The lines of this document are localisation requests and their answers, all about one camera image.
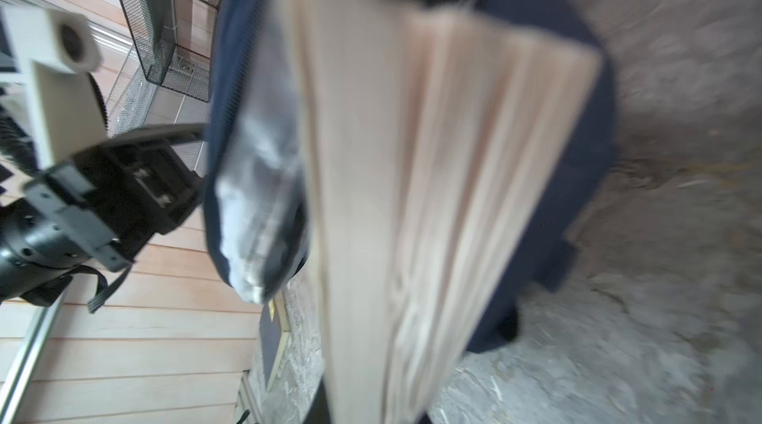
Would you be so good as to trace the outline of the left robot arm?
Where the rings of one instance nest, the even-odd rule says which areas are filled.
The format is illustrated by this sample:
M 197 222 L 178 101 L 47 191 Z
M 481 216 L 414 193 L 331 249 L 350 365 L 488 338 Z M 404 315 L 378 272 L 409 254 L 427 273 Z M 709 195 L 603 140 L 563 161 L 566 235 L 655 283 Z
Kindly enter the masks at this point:
M 204 180 L 176 146 L 203 124 L 154 125 L 72 153 L 24 185 L 1 210 L 1 298 L 49 307 L 77 274 L 97 278 L 95 313 L 121 287 L 154 235 L 181 227 Z

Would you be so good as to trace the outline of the blue book yellow label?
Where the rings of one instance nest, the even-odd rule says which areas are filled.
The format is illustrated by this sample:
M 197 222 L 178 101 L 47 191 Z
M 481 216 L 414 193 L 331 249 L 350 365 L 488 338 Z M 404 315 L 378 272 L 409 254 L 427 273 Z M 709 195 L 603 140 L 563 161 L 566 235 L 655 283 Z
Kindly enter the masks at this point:
M 263 307 L 260 316 L 259 336 L 264 384 L 266 389 L 270 391 L 278 376 L 280 364 L 291 336 L 289 316 L 282 292 L 279 292 Z

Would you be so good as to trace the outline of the white notebook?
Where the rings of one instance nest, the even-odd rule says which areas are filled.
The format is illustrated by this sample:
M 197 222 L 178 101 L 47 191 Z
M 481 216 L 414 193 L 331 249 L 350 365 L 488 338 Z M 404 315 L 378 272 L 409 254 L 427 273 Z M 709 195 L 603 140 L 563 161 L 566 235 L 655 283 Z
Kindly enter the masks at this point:
M 589 98 L 598 51 L 407 0 L 277 0 L 335 423 L 415 423 Z

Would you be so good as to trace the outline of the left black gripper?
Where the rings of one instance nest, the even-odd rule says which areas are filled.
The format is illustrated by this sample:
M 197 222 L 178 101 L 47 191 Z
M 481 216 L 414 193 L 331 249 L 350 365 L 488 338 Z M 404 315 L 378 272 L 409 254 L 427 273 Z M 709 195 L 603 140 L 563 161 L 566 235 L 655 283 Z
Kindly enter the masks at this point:
M 82 150 L 24 186 L 26 200 L 109 271 L 131 267 L 156 234 L 182 226 L 204 180 L 176 146 L 195 144 L 203 124 L 148 126 Z

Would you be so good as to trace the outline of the navy blue student backpack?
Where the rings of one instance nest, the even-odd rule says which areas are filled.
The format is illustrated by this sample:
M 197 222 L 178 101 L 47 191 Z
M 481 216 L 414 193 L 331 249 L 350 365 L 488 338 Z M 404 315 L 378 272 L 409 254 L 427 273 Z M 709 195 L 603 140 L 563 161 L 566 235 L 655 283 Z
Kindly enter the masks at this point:
M 568 0 L 418 0 L 466 4 L 590 46 L 599 40 Z M 212 53 L 206 245 L 220 278 L 264 304 L 305 264 L 308 225 L 297 145 L 298 99 L 271 0 L 225 0 Z M 517 299 L 536 281 L 557 290 L 575 257 L 565 231 L 615 159 L 615 71 L 606 61 L 525 234 L 471 339 L 486 353 L 515 339 Z

